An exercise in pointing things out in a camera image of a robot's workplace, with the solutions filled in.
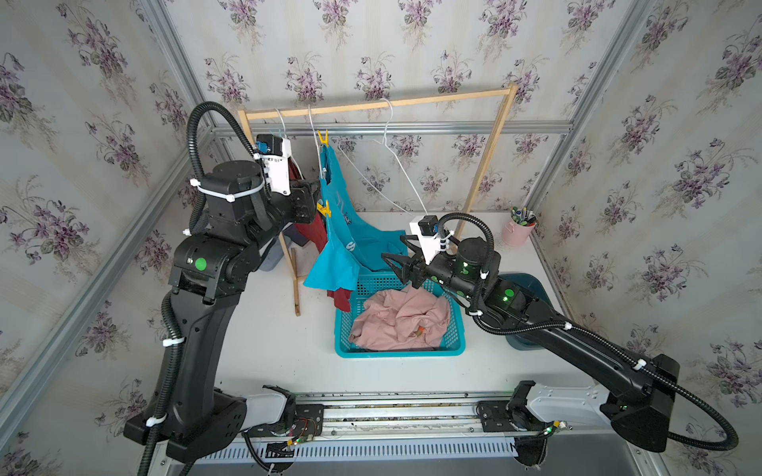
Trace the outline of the teal t-shirt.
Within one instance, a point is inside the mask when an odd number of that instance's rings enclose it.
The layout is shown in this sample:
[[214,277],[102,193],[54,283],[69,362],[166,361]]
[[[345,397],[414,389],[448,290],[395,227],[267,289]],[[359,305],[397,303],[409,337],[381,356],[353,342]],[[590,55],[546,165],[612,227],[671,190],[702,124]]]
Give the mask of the teal t-shirt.
[[383,254],[406,256],[403,230],[384,231],[365,222],[356,212],[347,192],[341,165],[330,146],[321,146],[321,203],[327,207],[323,223],[327,245],[319,254],[305,285],[336,292],[355,291],[362,272],[383,272],[389,267]]

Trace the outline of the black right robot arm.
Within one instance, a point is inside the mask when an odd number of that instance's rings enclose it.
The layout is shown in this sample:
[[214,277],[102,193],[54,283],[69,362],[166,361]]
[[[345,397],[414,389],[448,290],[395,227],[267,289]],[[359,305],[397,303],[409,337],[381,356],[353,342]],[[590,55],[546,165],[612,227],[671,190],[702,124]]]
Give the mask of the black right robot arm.
[[[501,256],[494,236],[479,218],[463,212],[414,219],[401,235],[406,250],[384,253],[382,260],[403,284],[426,281],[462,300],[481,330],[498,336],[523,334],[585,372],[608,392],[600,405],[613,431],[627,442],[663,452],[668,441],[707,451],[730,451],[739,444],[732,424],[715,408],[678,383],[680,366],[660,354],[654,358],[621,347],[558,313],[528,288],[499,274]],[[709,416],[722,440],[696,440],[670,430],[675,400],[682,397]]]

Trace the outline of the yellow clothespin teal shirt top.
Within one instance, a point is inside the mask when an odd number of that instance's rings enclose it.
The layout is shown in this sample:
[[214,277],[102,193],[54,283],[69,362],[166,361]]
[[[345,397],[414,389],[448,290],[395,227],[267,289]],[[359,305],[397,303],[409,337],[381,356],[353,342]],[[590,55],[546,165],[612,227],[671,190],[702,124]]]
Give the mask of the yellow clothespin teal shirt top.
[[325,146],[325,147],[329,146],[329,131],[325,131],[325,132],[317,131],[316,137],[321,146]]

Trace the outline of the pink t-shirt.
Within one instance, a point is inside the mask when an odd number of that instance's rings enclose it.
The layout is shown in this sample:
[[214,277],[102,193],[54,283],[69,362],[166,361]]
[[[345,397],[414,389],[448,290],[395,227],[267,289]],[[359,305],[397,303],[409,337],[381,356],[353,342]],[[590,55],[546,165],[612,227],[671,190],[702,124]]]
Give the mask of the pink t-shirt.
[[447,298],[423,288],[380,291],[363,303],[348,340],[370,351],[432,350],[441,345],[451,314]]

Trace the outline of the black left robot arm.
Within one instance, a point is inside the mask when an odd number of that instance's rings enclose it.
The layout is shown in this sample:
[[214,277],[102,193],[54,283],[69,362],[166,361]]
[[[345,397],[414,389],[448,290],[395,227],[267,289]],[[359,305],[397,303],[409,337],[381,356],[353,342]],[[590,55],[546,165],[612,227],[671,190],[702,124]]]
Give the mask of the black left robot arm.
[[[198,125],[215,112],[232,128],[248,154],[206,172],[198,154]],[[124,427],[124,436],[144,447],[138,474],[149,473],[157,445],[170,458],[194,463],[233,442],[242,432],[248,404],[216,388],[224,337],[250,274],[261,267],[279,235],[317,215],[319,183],[293,180],[285,141],[272,134],[247,138],[223,105],[204,101],[190,113],[187,148],[198,191],[189,234],[177,247],[161,303],[168,331],[164,357],[150,404]]]

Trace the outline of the white hanger of teal shirt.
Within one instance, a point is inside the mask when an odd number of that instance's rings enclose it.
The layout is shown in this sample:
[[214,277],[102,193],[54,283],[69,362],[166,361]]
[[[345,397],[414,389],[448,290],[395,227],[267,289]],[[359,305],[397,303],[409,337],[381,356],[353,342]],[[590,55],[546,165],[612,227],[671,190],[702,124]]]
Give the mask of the white hanger of teal shirt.
[[308,116],[307,117],[309,119],[309,123],[310,123],[311,129],[312,129],[313,138],[314,138],[314,142],[315,142],[315,146],[316,146],[316,151],[317,151],[317,163],[319,164],[317,169],[319,170],[319,178],[321,180],[324,180],[325,179],[325,169],[323,168],[323,159],[321,158],[321,140],[319,140],[319,131],[315,127],[315,122],[314,122],[314,119],[313,119],[313,112],[312,112],[312,106],[311,106],[311,104],[308,104],[307,111],[308,111]]

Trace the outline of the yellow clothespin teal shirt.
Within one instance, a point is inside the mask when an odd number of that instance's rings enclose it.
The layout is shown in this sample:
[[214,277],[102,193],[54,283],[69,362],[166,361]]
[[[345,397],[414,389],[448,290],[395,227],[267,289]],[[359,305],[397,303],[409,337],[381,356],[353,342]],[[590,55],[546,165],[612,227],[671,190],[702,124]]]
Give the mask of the yellow clothespin teal shirt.
[[331,218],[333,215],[331,213],[331,207],[329,206],[329,202],[327,200],[319,200],[316,204],[317,211],[324,217],[324,218]]
[[329,146],[329,131],[325,131],[325,132],[317,131],[316,137],[321,146],[325,146],[325,147]]

